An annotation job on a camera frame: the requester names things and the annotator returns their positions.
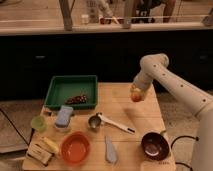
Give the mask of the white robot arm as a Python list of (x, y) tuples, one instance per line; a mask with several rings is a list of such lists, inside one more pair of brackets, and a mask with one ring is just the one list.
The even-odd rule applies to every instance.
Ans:
[(191, 160), (193, 171), (213, 171), (213, 96), (169, 71), (168, 65), (169, 58), (164, 53), (142, 57), (130, 97), (133, 102), (144, 100), (152, 82), (157, 80), (199, 120), (198, 141)]

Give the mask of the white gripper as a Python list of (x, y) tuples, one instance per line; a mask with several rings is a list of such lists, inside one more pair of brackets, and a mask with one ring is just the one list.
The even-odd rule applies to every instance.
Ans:
[(146, 73), (139, 72), (133, 80), (133, 84), (130, 87), (130, 92), (134, 93), (136, 88), (139, 88), (141, 92), (142, 99), (146, 97), (146, 91), (150, 88), (153, 82), (153, 78)]

